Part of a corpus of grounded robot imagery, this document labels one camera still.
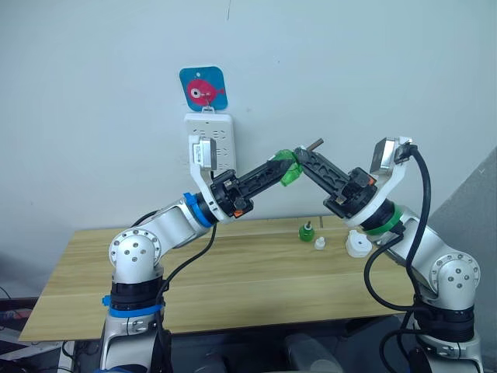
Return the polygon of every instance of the power strip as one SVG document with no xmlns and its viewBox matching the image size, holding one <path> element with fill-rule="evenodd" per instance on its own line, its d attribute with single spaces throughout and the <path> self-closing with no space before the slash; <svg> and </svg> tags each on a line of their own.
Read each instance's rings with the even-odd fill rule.
<svg viewBox="0 0 497 373">
<path fill-rule="evenodd" d="M 217 171 L 236 171 L 233 119 L 228 114 L 188 113 L 185 115 L 188 134 L 198 134 L 216 141 Z"/>
</svg>

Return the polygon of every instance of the green bottle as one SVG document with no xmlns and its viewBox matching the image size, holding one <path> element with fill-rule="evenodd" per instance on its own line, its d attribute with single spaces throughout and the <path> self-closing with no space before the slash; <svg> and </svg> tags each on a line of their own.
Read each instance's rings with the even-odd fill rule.
<svg viewBox="0 0 497 373">
<path fill-rule="evenodd" d="M 314 238 L 314 228 L 312 228 L 311 222 L 308 221 L 307 224 L 301 226 L 298 230 L 298 236 L 302 241 L 310 242 Z"/>
</svg>

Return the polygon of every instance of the white cap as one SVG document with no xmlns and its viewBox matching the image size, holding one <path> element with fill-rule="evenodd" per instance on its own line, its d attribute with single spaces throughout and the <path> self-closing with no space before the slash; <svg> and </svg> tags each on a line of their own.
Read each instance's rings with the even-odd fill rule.
<svg viewBox="0 0 497 373">
<path fill-rule="evenodd" d="M 314 242 L 314 248 L 316 250 L 323 250 L 326 246 L 326 240 L 324 237 L 319 237 L 316 239 L 316 242 Z"/>
<path fill-rule="evenodd" d="M 367 236 L 355 229 L 349 232 L 345 246 L 352 258 L 363 258 L 373 249 L 373 245 L 367 240 Z"/>
</svg>

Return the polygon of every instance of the green tape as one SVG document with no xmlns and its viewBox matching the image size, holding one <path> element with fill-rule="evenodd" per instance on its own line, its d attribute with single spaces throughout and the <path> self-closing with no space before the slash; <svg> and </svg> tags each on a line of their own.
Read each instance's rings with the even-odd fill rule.
<svg viewBox="0 0 497 373">
<path fill-rule="evenodd" d="M 297 157 L 295 154 L 288 149 L 280 150 L 274 155 L 274 160 L 279 161 L 281 159 L 293 159 L 294 163 L 288 168 L 287 173 L 283 175 L 280 182 L 286 187 L 290 185 L 293 181 L 299 178 L 302 174 L 302 166 L 298 164 Z"/>
<path fill-rule="evenodd" d="M 391 216 L 390 220 L 388 220 L 381 227 L 371 229 L 370 231 L 364 231 L 367 235 L 380 235 L 382 233 L 388 232 L 392 229 L 399 220 L 401 220 L 402 210 L 399 206 L 394 204 L 394 214 Z"/>
</svg>

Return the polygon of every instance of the green ring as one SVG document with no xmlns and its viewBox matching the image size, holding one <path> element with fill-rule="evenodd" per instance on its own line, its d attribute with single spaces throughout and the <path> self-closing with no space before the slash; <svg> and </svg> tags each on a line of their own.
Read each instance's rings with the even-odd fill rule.
<svg viewBox="0 0 497 373">
<path fill-rule="evenodd" d="M 381 233 L 388 232 L 392 229 L 399 220 L 401 220 L 402 210 L 399 206 L 394 204 L 394 214 L 391 216 L 390 220 L 388 220 L 381 227 L 371 229 L 370 231 L 364 231 L 367 235 L 380 235 Z"/>
</svg>

